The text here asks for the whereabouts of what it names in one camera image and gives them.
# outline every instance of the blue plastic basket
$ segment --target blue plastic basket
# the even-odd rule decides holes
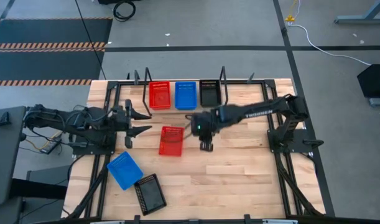
[[[139,166],[127,152],[123,152],[107,165],[119,186],[127,190],[143,176]]]
[[[178,110],[197,108],[197,84],[195,82],[176,82],[175,107]]]

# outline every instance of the black plastic basket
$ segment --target black plastic basket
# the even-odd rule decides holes
[[[200,99],[203,107],[220,106],[220,80],[200,80]]]
[[[149,175],[134,184],[141,212],[148,215],[166,206],[162,189],[156,174]]]

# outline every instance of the floor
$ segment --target floor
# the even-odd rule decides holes
[[[112,5],[78,0],[84,17],[112,16]],[[284,17],[291,0],[279,0]],[[336,15],[362,14],[374,0],[302,1],[297,24],[320,46],[380,45],[380,26],[337,25]],[[8,0],[0,0],[0,15]],[[113,22],[109,47],[166,47],[201,45],[284,46],[273,1],[270,0],[143,0],[127,22]],[[15,0],[7,18],[79,17],[74,1]],[[288,28],[290,44],[305,46],[305,32]],[[380,50],[341,51],[369,63],[380,63]],[[367,66],[317,51],[293,52],[317,138],[324,140],[321,157],[338,217],[380,219],[380,108],[371,108],[356,76]],[[135,69],[154,78],[216,77],[222,65],[229,78],[292,78],[287,52],[278,50],[200,50],[106,52],[103,68],[108,79],[125,79]],[[70,110],[86,103],[88,86],[0,86],[0,108],[42,103]],[[42,130],[51,135],[53,130]],[[34,139],[38,145],[42,139]],[[14,172],[70,164],[63,147],[49,156],[20,150]]]

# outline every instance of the red basket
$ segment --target red basket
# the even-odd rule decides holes
[[[149,106],[154,110],[170,108],[170,83],[150,82],[149,83]]]
[[[181,156],[183,151],[184,128],[163,126],[160,135],[159,154]]]

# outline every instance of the wooden table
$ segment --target wooden table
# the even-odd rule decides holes
[[[279,96],[294,94],[290,79],[275,81]],[[91,83],[88,106],[103,107],[106,85],[107,81]],[[125,99],[131,99],[136,111],[147,114],[142,104],[142,89],[141,85],[122,87],[119,104],[123,105]],[[267,117],[247,119],[222,130],[213,138],[212,153],[200,151],[198,138],[192,136],[184,141],[181,157],[160,156],[158,150],[162,127],[184,127],[188,123],[184,114],[193,112],[174,108],[174,82],[171,82],[171,92],[172,109],[151,110],[152,119],[134,122],[134,126],[152,125],[152,128],[133,139],[133,149],[124,147],[125,133],[118,133],[116,153],[111,158],[127,151],[144,176],[155,173],[159,178],[167,206],[141,219],[241,219],[244,214],[250,214],[251,218],[284,218],[276,164],[267,140]],[[229,103],[245,105],[263,101],[260,85],[228,85],[228,93]],[[273,117],[277,127],[276,116]],[[69,212],[88,190],[93,159],[94,156],[85,156],[73,166],[64,205]],[[299,188],[313,206],[323,213],[324,206],[313,163],[295,153],[292,154],[292,161]],[[287,188],[291,210],[295,213],[292,192]],[[96,192],[92,215],[96,214],[98,196],[99,192]],[[135,215],[141,214],[134,187],[123,191],[109,174],[103,220],[133,220]]]

